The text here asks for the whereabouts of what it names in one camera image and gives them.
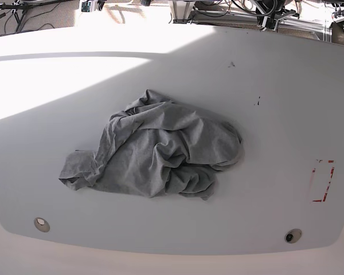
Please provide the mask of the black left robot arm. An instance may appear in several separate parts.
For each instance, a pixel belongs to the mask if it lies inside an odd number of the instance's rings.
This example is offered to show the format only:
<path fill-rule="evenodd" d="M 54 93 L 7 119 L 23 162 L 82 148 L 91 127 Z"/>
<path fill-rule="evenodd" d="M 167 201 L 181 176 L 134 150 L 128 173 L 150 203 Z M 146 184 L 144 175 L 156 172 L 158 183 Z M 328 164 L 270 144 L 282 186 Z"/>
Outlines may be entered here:
<path fill-rule="evenodd" d="M 274 13 L 280 12 L 285 4 L 285 0 L 262 0 L 262 1 L 255 1 L 256 5 L 256 13 L 257 14 L 269 14 L 272 8 L 275 6 Z"/>

